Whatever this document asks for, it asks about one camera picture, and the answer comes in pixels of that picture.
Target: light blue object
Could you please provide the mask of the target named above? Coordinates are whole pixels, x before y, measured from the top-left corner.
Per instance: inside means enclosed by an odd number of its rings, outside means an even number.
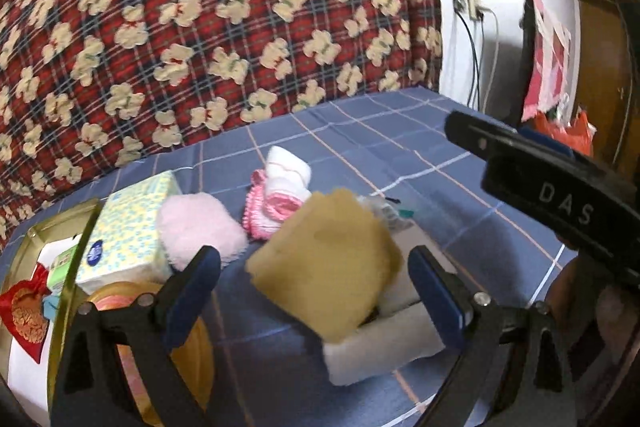
[[[59,304],[59,295],[47,295],[42,299],[42,314],[48,321],[53,322],[55,320]]]
[[[90,295],[113,282],[169,279],[172,271],[156,217],[164,200],[176,194],[180,188],[170,171],[112,194],[82,254],[76,284]]]

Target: beige towel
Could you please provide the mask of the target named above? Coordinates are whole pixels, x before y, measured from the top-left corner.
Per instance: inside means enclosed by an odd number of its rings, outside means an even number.
[[[401,264],[384,225],[342,188],[314,193],[246,270],[276,305],[338,343],[370,315]]]

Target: gold tray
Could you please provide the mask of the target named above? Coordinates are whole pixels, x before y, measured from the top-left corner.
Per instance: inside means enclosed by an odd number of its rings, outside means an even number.
[[[76,301],[68,301],[65,299],[65,295],[71,295],[70,285],[75,286],[76,272],[82,252],[89,241],[89,235],[95,225],[95,221],[98,219],[98,214],[102,204],[100,200],[94,199],[85,201],[84,203],[73,206],[72,208],[56,214],[55,216],[45,219],[43,222],[33,225],[24,236],[20,248],[18,248],[15,254],[14,260],[11,263],[7,276],[2,283],[2,289],[0,293],[6,292],[15,283],[22,280],[29,280],[33,275],[33,270],[38,261],[40,251],[47,243],[53,241],[59,241],[60,239],[66,239],[72,237],[78,233],[82,233],[80,243],[76,250],[76,256],[71,263],[69,273],[65,282],[65,289],[63,290],[62,298],[60,299],[60,308],[56,315],[56,320],[53,324],[53,334],[51,339],[51,350],[49,357],[48,367],[48,382],[49,386],[52,381],[52,369],[53,375],[58,370],[58,362],[60,360],[60,353],[62,352],[62,344],[64,342],[64,336],[66,332],[66,323],[68,316],[70,315],[70,309],[73,309],[75,313],[79,303]],[[7,374],[9,370],[9,353],[11,350],[12,336],[6,330],[6,328],[0,328],[0,375],[7,380]]]

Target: teal object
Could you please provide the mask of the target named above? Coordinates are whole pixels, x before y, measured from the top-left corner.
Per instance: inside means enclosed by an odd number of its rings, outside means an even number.
[[[59,295],[47,295],[42,299],[42,314],[48,321],[53,322],[55,320],[59,304]]]

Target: white cable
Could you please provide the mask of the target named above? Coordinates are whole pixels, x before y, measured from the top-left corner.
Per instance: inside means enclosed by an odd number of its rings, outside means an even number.
[[[495,70],[498,67],[498,53],[500,52],[500,24],[498,22],[498,16],[490,8],[480,8],[483,12],[488,12],[494,16],[495,19],[495,53],[494,53],[494,65],[491,68],[491,75],[489,76],[489,84],[486,88],[486,94],[484,96],[484,102],[482,103],[482,112],[486,114],[486,104],[489,101],[489,95],[491,94],[491,88],[494,85]]]

